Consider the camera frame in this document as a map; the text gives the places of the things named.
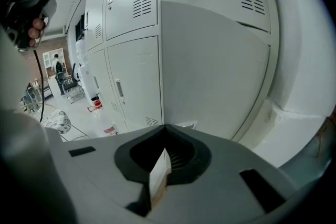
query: finger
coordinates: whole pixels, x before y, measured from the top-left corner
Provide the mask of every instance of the finger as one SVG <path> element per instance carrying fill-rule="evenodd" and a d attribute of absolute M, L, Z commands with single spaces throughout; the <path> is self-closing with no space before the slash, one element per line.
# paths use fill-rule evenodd
<path fill-rule="evenodd" d="M 31 46 L 31 47 L 35 47 L 35 40 L 34 39 L 31 39 L 30 41 L 29 41 L 29 46 Z"/>
<path fill-rule="evenodd" d="M 42 19 L 36 18 L 33 20 L 33 27 L 36 28 L 37 30 L 42 30 L 45 26 L 45 23 Z"/>
<path fill-rule="evenodd" d="M 28 36 L 30 38 L 37 39 L 40 37 L 40 31 L 32 27 L 28 30 Z"/>

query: ventilation slot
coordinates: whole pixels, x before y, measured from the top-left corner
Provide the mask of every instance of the ventilation slot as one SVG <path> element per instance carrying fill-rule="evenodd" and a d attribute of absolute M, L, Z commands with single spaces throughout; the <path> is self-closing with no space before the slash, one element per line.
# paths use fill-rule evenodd
<path fill-rule="evenodd" d="M 133 18 L 152 11 L 152 0 L 136 0 L 133 2 Z"/>
<path fill-rule="evenodd" d="M 97 25 L 95 28 L 95 36 L 99 38 L 101 36 L 101 24 Z"/>
<path fill-rule="evenodd" d="M 146 117 L 146 123 L 148 126 L 159 125 L 159 122 L 157 120 L 151 119 L 149 117 Z"/>
<path fill-rule="evenodd" d="M 265 15 L 263 0 L 240 0 L 240 2 L 243 8 Z"/>
<path fill-rule="evenodd" d="M 114 109 L 115 111 L 118 111 L 118 112 L 119 112 L 119 109 L 118 109 L 117 104 L 111 102 L 111 105 L 112 105 L 112 107 L 113 107 L 113 109 Z"/>

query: white floor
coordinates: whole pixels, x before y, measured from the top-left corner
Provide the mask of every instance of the white floor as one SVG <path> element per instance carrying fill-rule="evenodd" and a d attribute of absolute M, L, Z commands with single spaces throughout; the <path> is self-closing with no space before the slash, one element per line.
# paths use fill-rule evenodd
<path fill-rule="evenodd" d="M 69 132 L 62 134 L 62 136 L 68 140 L 81 140 L 97 137 L 93 130 L 92 115 L 88 111 L 87 107 L 90 106 L 88 100 L 84 97 L 75 103 L 70 103 L 65 95 L 58 95 L 56 97 L 48 98 L 46 104 L 52 105 L 58 109 L 63 110 L 70 118 L 73 125 Z M 54 109 L 45 106 L 44 116 L 51 113 Z"/>

